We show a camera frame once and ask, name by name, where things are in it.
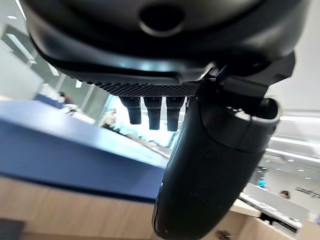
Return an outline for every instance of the wooden panel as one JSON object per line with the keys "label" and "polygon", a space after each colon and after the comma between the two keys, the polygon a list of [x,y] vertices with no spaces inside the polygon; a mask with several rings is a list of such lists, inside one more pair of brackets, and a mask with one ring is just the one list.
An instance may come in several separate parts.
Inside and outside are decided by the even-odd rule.
{"label": "wooden panel", "polygon": [[153,205],[62,191],[0,178],[0,218],[26,233],[149,239]]}
{"label": "wooden panel", "polygon": [[119,240],[119,239],[117,239],[117,238],[105,238],[105,237],[68,236],[68,235],[54,235],[54,234],[25,233],[25,234],[22,235],[20,240]]}
{"label": "wooden panel", "polygon": [[299,233],[298,240],[319,240],[320,226],[312,221],[306,220]]}
{"label": "wooden panel", "polygon": [[261,212],[254,207],[246,204],[244,201],[241,201],[240,199],[236,199],[233,203],[232,207],[230,208],[231,212],[236,212],[252,217],[260,217]]}
{"label": "wooden panel", "polygon": [[[219,224],[201,240],[219,240],[216,237],[217,231],[228,231],[230,234],[233,235],[231,239],[236,240],[247,218],[252,218],[252,217],[230,211],[224,216],[224,218],[219,222]],[[162,238],[158,237],[155,233],[153,233],[151,236],[151,240],[161,240],[161,239]]]}
{"label": "wooden panel", "polygon": [[258,218],[248,217],[237,240],[295,240]]}
{"label": "wooden panel", "polygon": [[0,218],[32,221],[48,189],[0,178]]}

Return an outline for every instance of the recessed ceiling light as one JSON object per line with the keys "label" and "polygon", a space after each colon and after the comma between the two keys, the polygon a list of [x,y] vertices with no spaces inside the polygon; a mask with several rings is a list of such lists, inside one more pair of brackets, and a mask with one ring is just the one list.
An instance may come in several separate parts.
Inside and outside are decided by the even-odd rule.
{"label": "recessed ceiling light", "polygon": [[280,120],[290,122],[302,123],[317,123],[320,124],[320,117],[307,117],[307,116],[281,116]]}
{"label": "recessed ceiling light", "polygon": [[267,148],[266,151],[271,152],[271,153],[275,153],[275,154],[281,154],[281,155],[286,155],[286,156],[293,157],[293,158],[304,159],[304,160],[309,160],[312,162],[320,163],[320,159],[309,157],[309,156],[298,155],[298,154],[294,154],[291,152],[279,151],[279,150],[275,150],[275,149],[271,149],[271,148]]}
{"label": "recessed ceiling light", "polygon": [[272,136],[271,140],[276,141],[276,142],[287,143],[287,144],[297,144],[297,145],[309,146],[309,147],[313,147],[313,148],[320,148],[319,143],[308,142],[308,141],[298,141],[298,140],[292,140],[292,139],[281,138],[281,137],[276,137],[276,136]]}
{"label": "recessed ceiling light", "polygon": [[82,81],[77,80],[77,81],[75,82],[75,88],[76,88],[76,89],[79,89],[79,88],[81,88],[81,86],[82,86]]}
{"label": "recessed ceiling light", "polygon": [[16,16],[7,16],[7,17],[8,17],[8,19],[17,19]]}
{"label": "recessed ceiling light", "polygon": [[54,66],[52,66],[50,63],[47,62],[47,64],[48,64],[48,66],[50,68],[50,71],[51,71],[52,75],[53,76],[59,76],[58,70]]}
{"label": "recessed ceiling light", "polygon": [[34,57],[30,54],[30,52],[28,52],[26,47],[19,41],[19,39],[14,34],[7,33],[6,35],[11,39],[11,41],[16,45],[16,47],[23,53],[23,55],[25,55],[25,57],[29,61],[35,60]]}
{"label": "recessed ceiling light", "polygon": [[21,4],[20,4],[20,1],[19,1],[19,0],[15,0],[15,3],[16,3],[16,5],[18,6],[18,8],[19,8],[19,10],[20,10],[20,12],[21,12],[24,20],[27,20],[27,19],[26,19],[26,15],[25,15],[25,13],[24,13],[24,10],[22,9],[22,6],[21,6]]}

